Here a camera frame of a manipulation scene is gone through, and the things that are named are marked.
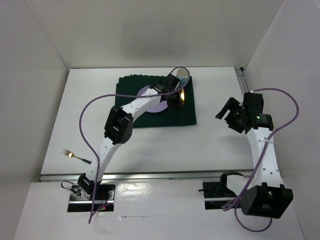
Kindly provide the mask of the gold knife green handle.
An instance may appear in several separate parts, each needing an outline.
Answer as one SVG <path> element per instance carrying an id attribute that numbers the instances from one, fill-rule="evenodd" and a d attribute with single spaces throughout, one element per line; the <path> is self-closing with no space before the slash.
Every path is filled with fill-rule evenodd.
<path id="1" fill-rule="evenodd" d="M 181 119 L 183 119 L 183 117 L 184 117 L 184 104 L 185 104 L 185 91 L 183 88 L 180 90 L 179 95 L 180 95 Z"/>

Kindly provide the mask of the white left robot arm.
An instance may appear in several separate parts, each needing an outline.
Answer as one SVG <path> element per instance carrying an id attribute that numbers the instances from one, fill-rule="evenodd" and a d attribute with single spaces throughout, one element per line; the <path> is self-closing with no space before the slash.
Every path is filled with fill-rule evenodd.
<path id="1" fill-rule="evenodd" d="M 81 194 L 88 200 L 97 197 L 98 185 L 118 148 L 128 142 L 133 134 L 133 126 L 149 108 L 161 102 L 176 102 L 180 99 L 181 80 L 169 74 L 151 85 L 142 95 L 123 106 L 113 106 L 104 126 L 103 140 L 99 151 L 94 151 L 96 160 L 78 178 Z"/>

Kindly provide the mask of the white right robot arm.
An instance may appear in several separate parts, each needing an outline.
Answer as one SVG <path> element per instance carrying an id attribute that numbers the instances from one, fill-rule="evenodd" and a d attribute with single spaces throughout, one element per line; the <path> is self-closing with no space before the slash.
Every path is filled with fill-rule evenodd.
<path id="1" fill-rule="evenodd" d="M 245 133 L 254 165 L 249 178 L 239 172 L 224 172 L 218 190 L 223 196 L 235 194 L 235 198 L 223 206 L 224 211 L 239 204 L 244 215 L 279 219 L 294 195 L 281 177 L 274 147 L 277 131 L 271 115 L 265 114 L 263 107 L 262 94 L 246 92 L 242 102 L 229 98 L 216 115 L 216 119 L 224 119 L 230 129 Z"/>

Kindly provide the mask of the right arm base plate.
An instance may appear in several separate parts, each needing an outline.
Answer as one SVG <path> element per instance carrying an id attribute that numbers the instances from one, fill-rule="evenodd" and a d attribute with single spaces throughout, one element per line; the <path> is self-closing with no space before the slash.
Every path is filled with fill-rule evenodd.
<path id="1" fill-rule="evenodd" d="M 221 210 L 223 206 L 237 196 L 234 192 L 220 189 L 220 182 L 203 182 L 202 189 L 198 192 L 203 193 L 205 210 Z"/>

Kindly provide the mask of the lilac plate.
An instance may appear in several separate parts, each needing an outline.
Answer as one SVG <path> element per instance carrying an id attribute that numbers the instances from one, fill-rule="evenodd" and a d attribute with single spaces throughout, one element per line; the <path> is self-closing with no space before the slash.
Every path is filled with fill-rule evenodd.
<path id="1" fill-rule="evenodd" d="M 143 88 L 141 88 L 139 90 L 137 95 L 142 96 L 149 88 L 150 88 L 150 85 L 144 86 Z M 167 108 L 168 108 L 168 104 L 167 104 L 167 101 L 165 100 L 165 101 L 161 101 L 157 105 L 153 105 L 152 107 L 148 108 L 146 112 L 147 113 L 160 113 Z"/>

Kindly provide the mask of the dark green cloth placemat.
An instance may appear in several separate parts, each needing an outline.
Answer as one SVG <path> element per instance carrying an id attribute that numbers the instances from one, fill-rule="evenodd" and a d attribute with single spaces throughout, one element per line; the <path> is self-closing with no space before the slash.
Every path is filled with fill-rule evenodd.
<path id="1" fill-rule="evenodd" d="M 157 75 L 127 75 L 120 77 L 116 84 L 116 94 L 136 96 L 138 92 L 157 80 L 164 79 Z M 176 108 L 166 108 L 163 111 L 151 113 L 145 112 L 133 124 L 135 129 L 183 127 L 197 123 L 193 80 L 190 79 L 184 88 L 184 105 Z"/>

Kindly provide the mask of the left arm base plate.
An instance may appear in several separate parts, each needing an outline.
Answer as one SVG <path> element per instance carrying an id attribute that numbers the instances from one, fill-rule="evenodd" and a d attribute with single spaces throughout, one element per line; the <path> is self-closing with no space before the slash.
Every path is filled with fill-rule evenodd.
<path id="1" fill-rule="evenodd" d="M 90 212 L 92 208 L 92 199 L 81 188 L 71 181 L 62 181 L 60 186 L 68 190 L 68 213 Z M 93 212 L 113 212 L 115 199 L 115 185 L 102 184 L 94 197 Z"/>

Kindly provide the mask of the blue mug white inside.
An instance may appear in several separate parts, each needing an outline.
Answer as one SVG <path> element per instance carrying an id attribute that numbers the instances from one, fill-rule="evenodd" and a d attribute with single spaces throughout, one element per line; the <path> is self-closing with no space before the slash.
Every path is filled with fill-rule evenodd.
<path id="1" fill-rule="evenodd" d="M 183 87 L 188 84 L 190 74 L 187 69 L 181 67 L 178 68 L 175 73 L 175 76 L 180 80 L 180 87 Z"/>

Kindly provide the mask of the gold fork green handle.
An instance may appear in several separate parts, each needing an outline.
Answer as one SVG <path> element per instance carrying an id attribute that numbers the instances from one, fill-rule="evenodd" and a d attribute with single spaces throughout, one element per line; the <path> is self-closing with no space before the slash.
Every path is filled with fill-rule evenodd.
<path id="1" fill-rule="evenodd" d="M 67 149 L 64 149 L 63 151 L 62 151 L 62 153 L 64 154 L 64 155 L 66 155 L 67 157 L 69 157 L 69 158 L 76 158 L 76 159 L 78 159 L 78 160 L 80 160 L 80 161 L 82 161 L 82 162 L 84 162 L 84 163 L 86 163 L 86 164 L 91 164 L 92 162 L 90 161 L 90 160 L 87 160 L 87 159 L 84 159 L 84 158 L 81 158 L 81 157 L 79 157 L 79 156 L 76 156 L 72 151 L 69 151 L 69 150 L 67 150 Z"/>

